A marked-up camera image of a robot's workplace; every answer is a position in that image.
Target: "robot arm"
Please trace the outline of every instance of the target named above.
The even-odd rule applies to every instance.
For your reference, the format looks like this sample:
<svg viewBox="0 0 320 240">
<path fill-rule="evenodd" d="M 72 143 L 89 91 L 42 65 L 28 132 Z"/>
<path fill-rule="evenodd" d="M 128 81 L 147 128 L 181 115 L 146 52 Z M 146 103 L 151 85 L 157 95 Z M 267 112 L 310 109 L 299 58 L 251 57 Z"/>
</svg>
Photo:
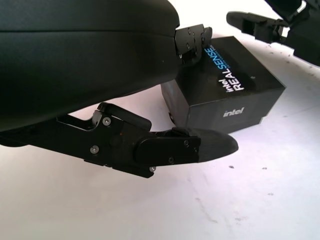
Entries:
<svg viewBox="0 0 320 240">
<path fill-rule="evenodd" d="M 196 64 L 212 29 L 178 26 L 167 0 L 2 1 L 0 144 L 32 145 L 145 178 L 157 166 L 237 151 L 227 134 L 151 132 L 149 120 L 108 103 L 87 121 L 68 115 L 171 81 Z"/>
<path fill-rule="evenodd" d="M 320 66 L 320 4 L 305 0 L 305 8 L 298 12 L 301 0 L 265 0 L 282 17 L 271 18 L 244 12 L 229 12 L 227 22 L 243 33 L 266 43 L 279 43 L 294 49 L 294 55 Z M 287 37 L 283 28 L 290 28 Z"/>
</svg>

